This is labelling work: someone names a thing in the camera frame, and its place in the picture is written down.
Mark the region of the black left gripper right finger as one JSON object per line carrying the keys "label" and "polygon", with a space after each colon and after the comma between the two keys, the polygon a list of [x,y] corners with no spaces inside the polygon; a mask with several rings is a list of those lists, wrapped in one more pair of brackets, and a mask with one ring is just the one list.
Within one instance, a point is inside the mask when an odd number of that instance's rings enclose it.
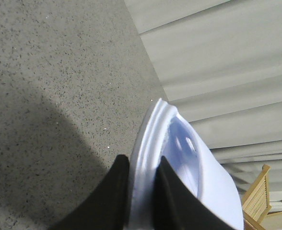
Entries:
{"label": "black left gripper right finger", "polygon": [[231,230],[182,183],[166,157],[156,170],[153,189],[155,230]]}

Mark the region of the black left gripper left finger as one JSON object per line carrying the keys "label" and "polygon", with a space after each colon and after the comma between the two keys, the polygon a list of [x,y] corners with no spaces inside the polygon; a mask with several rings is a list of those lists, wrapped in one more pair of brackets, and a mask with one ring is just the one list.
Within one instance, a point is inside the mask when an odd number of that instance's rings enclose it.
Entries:
{"label": "black left gripper left finger", "polygon": [[93,192],[51,230],[121,230],[124,226],[129,160],[117,155]]}

